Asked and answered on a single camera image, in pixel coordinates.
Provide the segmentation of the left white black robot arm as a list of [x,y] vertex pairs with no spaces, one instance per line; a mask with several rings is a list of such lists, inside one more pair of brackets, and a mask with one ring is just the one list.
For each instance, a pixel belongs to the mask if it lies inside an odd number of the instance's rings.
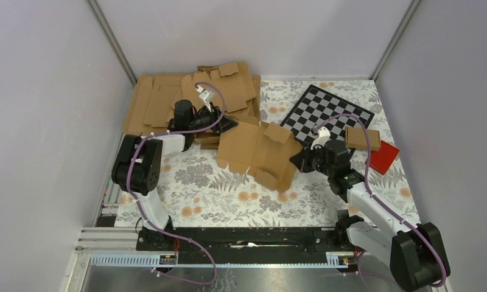
[[212,102],[195,109],[191,101],[179,100],[165,132],[124,136],[111,180],[136,201],[143,226],[153,230],[150,240],[158,249],[169,249],[174,242],[173,232],[166,228],[170,217],[157,190],[162,158],[189,150],[198,133],[211,130],[221,135],[237,124]]

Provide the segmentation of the black white checkerboard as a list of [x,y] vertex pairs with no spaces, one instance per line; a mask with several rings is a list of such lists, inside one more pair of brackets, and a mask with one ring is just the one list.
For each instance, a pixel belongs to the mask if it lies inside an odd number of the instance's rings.
[[358,116],[366,127],[374,118],[373,112],[319,87],[310,85],[280,123],[280,126],[290,130],[298,142],[308,146],[317,135],[312,132],[312,129],[338,114]]

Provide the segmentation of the brown cardboard box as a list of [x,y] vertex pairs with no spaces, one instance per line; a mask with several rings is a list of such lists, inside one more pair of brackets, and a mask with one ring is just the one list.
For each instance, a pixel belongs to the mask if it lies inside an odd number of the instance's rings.
[[290,158],[302,149],[290,130],[254,117],[241,117],[236,127],[220,135],[217,163],[233,173],[254,177],[270,190],[285,192],[297,171]]

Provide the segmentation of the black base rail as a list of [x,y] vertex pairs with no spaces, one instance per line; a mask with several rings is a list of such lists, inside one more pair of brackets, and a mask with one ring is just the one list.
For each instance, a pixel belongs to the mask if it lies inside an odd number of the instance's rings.
[[137,251],[170,252],[184,265],[316,265],[328,256],[353,256],[332,228],[173,228],[172,238],[142,228]]

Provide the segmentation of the red box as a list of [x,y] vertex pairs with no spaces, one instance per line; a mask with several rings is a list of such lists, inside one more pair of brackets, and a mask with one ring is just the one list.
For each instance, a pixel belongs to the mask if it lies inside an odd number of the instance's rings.
[[371,152],[370,167],[381,175],[385,175],[394,160],[397,158],[400,149],[388,142],[381,140],[380,149]]

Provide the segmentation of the floral table mat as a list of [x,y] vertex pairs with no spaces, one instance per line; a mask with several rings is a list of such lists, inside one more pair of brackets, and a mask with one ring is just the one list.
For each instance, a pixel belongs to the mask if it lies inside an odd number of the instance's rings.
[[[374,118],[368,128],[380,131],[382,140],[394,145],[372,80],[261,82],[262,121],[280,124],[310,85],[370,110]],[[157,189],[174,227],[324,227],[334,225],[340,210],[363,216],[334,195],[326,177],[317,172],[296,172],[291,188],[279,193],[257,184],[252,176],[220,168],[216,154],[194,144],[163,159]],[[370,170],[369,182],[403,217],[419,219],[399,156],[385,175]],[[114,227],[134,228],[141,214],[129,194],[118,193]]]

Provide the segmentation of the stack of cardboard blanks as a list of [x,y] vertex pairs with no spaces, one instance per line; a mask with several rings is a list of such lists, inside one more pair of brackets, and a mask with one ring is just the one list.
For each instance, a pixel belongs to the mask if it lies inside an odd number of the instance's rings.
[[219,108],[225,107],[225,114],[260,118],[261,77],[252,74],[246,62],[234,61],[199,66],[191,74],[142,74],[135,85],[122,132],[148,136],[166,131],[179,100],[190,100],[200,109],[203,102],[195,89],[195,83],[200,81],[221,91],[213,103]]

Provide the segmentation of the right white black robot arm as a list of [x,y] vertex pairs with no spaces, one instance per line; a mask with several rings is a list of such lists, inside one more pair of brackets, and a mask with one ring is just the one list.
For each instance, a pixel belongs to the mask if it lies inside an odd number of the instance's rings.
[[351,155],[342,141],[305,147],[290,158],[301,173],[325,175],[331,191],[358,207],[373,222],[370,227],[357,215],[338,221],[334,241],[349,251],[357,246],[390,268],[394,281],[404,291],[446,283],[450,266],[440,230],[433,223],[418,223],[376,195],[367,179],[351,166]]

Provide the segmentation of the folded small cardboard box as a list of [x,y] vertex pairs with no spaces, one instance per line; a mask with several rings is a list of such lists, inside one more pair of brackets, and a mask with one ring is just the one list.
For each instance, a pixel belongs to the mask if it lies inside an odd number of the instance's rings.
[[[367,130],[369,145],[372,151],[381,149],[380,131]],[[347,148],[356,150],[367,150],[368,143],[362,128],[346,127],[345,128],[345,145]]]

